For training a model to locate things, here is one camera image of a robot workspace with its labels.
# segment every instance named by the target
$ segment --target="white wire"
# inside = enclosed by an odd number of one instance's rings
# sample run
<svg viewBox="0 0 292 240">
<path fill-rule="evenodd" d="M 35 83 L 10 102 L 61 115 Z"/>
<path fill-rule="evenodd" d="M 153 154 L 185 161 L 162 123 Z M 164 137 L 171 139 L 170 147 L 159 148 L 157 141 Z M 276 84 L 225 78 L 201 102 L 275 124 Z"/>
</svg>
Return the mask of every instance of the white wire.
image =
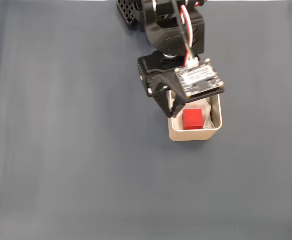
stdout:
<svg viewBox="0 0 292 240">
<path fill-rule="evenodd" d="M 182 19 L 182 23 L 187 25 L 187 30 L 188 30 L 188 39 L 189 39 L 189 46 L 192 47 L 192 43 L 193 43 L 193 30 L 192 30 L 192 24 L 191 24 L 191 20 L 190 20 L 190 16 L 189 13 L 187 11 L 187 8 L 185 7 L 185 5 L 181 6 L 182 9 L 182 14 L 181 14 L 181 19 Z M 187 61 L 192 59 L 191 54 L 188 53 L 188 58 Z"/>
</svg>

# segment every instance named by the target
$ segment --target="gray fabric surface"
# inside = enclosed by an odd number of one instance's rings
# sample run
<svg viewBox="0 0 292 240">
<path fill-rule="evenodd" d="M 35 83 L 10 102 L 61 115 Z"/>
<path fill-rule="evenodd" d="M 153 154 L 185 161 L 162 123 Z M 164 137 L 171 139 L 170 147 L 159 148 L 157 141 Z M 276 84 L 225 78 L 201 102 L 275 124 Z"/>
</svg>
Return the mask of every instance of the gray fabric surface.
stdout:
<svg viewBox="0 0 292 240">
<path fill-rule="evenodd" d="M 292 2 L 202 13 L 224 124 L 172 142 L 113 1 L 10 4 L 0 240 L 292 240 Z"/>
</svg>

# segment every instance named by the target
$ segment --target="red cube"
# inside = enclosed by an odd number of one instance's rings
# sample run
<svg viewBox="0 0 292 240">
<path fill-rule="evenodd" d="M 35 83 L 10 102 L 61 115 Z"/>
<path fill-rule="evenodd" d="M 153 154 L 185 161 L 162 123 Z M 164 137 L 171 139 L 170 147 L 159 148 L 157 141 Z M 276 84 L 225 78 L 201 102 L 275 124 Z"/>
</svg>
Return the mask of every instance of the red cube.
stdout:
<svg viewBox="0 0 292 240">
<path fill-rule="evenodd" d="M 182 113 L 182 126 L 184 130 L 202 129 L 201 109 L 185 109 Z"/>
</svg>

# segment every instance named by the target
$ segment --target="small container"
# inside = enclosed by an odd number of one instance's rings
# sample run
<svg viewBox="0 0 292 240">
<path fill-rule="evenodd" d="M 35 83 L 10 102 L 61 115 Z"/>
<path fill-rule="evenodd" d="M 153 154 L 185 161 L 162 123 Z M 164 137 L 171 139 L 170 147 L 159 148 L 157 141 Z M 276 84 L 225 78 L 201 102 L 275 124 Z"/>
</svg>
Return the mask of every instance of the small container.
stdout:
<svg viewBox="0 0 292 240">
<path fill-rule="evenodd" d="M 222 126 L 220 97 L 215 95 L 210 97 L 211 102 L 211 120 L 215 125 L 213 129 L 195 129 L 195 130 L 177 130 L 174 127 L 175 118 L 168 118 L 169 137 L 175 142 L 197 141 L 210 139 Z M 168 94 L 169 107 L 173 105 L 172 92 Z"/>
</svg>

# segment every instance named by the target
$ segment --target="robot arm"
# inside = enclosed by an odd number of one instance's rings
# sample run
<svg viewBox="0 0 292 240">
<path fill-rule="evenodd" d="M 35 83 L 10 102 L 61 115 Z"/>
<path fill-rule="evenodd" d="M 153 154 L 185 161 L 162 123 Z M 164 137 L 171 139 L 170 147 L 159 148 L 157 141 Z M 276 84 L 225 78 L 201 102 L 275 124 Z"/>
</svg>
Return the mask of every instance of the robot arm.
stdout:
<svg viewBox="0 0 292 240">
<path fill-rule="evenodd" d="M 168 118 L 176 117 L 186 103 L 224 92 L 223 82 L 210 60 L 199 61 L 204 52 L 204 20 L 197 11 L 196 0 L 117 0 L 117 8 L 126 25 L 145 32 L 157 49 L 153 54 L 138 59 L 140 80 L 148 97 L 158 103 Z M 189 46 L 182 26 L 181 6 L 189 13 L 193 41 Z M 167 93 L 175 99 L 168 105 Z"/>
</svg>

